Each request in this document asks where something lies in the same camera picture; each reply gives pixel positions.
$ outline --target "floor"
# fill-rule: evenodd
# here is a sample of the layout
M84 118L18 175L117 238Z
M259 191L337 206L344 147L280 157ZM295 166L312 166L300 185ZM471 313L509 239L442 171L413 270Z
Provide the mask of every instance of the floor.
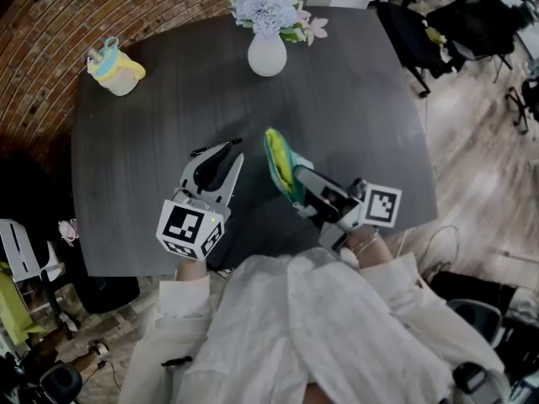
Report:
M437 0L423 6L434 7ZM504 283L539 289L539 176L529 161L539 159L539 125L530 122L526 136L513 126L515 111L508 109L504 95L511 85L520 85L526 53L519 47L515 69L503 67L493 83L499 60L467 63L458 74L429 79L432 94L416 99L424 125L435 175L439 219L406 234L402 252L416 254L420 269L449 263L451 270ZM411 76L410 86L420 86ZM447 228L425 248L434 232L453 225L460 242L456 258L456 232ZM394 253L404 234L389 241ZM214 285L222 284L215 277ZM89 316L77 304L73 292L66 295L69 311L82 323L77 338L61 347L61 358L69 361L85 352L89 339L102 338L111 352L115 378L121 385L134 343L146 326L148 313L157 302L157 280L144 278L141 296L116 312ZM83 373L87 379L94 371ZM113 403L118 391L109 364L95 373L78 400L82 404Z

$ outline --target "black pen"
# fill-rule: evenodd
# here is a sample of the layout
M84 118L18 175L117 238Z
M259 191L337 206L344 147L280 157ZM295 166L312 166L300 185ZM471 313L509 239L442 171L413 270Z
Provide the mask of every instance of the black pen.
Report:
M239 144L242 141L243 141L242 138L237 138L237 139L232 139L231 141L222 142L222 143L228 144L228 145L235 145L235 144ZM207 152L210 148L213 148L214 146L206 146L204 148L199 148L198 150L193 150L190 155L191 157L199 156L200 154L202 154L203 152Z

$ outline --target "white sleeve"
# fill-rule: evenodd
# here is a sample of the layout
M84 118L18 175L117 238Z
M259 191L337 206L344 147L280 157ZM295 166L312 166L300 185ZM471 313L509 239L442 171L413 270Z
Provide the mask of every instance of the white sleeve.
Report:
M160 310L131 355L119 404L168 404L170 381L162 363L189 355L210 327L210 280L163 281Z
M485 369L504 372L504 365L487 341L420 278L412 253L363 268L360 274L394 316L452 368L475 362Z

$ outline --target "white vase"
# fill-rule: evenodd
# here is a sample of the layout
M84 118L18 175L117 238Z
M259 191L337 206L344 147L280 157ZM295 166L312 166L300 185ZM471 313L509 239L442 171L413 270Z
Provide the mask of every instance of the white vase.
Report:
M270 38L255 35L247 58L254 73L261 77L274 77L285 68L285 44L279 35Z

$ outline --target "brick wall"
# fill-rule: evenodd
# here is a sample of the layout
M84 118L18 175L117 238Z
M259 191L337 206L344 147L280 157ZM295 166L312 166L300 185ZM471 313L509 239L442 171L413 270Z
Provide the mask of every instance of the brick wall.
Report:
M226 0L14 0L0 19L0 152L23 148L46 162L55 142L68 142L88 48L226 12Z

